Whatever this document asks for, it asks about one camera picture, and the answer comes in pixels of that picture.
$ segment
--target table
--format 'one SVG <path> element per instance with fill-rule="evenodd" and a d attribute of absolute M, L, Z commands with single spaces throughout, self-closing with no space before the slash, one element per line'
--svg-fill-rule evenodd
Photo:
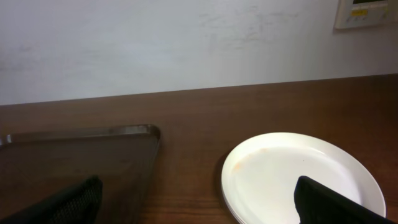
<path fill-rule="evenodd" d="M 220 194 L 223 161 L 270 132 L 324 139 L 357 158 L 398 222 L 398 75 L 0 106 L 1 134 L 155 124 L 162 143 L 141 223 L 236 223 Z"/>

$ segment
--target wall-mounted control panel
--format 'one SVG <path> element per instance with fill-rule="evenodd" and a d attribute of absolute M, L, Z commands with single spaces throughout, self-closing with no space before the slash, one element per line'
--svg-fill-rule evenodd
<path fill-rule="evenodd" d="M 398 0 L 340 0 L 336 29 L 387 24 L 398 19 Z"/>

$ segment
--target yellow label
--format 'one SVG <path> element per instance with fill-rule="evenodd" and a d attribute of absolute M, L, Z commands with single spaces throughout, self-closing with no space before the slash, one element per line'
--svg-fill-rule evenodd
<path fill-rule="evenodd" d="M 366 16 L 368 14 L 367 9 L 362 9 L 362 10 L 352 10 L 351 11 L 351 16 Z"/>

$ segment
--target dark tray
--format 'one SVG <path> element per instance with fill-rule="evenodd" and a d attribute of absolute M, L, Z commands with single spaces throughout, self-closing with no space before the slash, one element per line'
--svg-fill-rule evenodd
<path fill-rule="evenodd" d="M 159 147 L 152 125 L 0 138 L 0 219 L 91 175 L 103 181 L 96 223 L 135 223 Z"/>

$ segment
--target display screen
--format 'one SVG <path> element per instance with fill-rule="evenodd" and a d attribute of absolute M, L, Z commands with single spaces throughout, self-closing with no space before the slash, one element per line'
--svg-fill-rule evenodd
<path fill-rule="evenodd" d="M 375 1 L 385 1 L 385 0 L 354 0 L 354 4 L 368 3 L 368 2 L 375 2 Z"/>

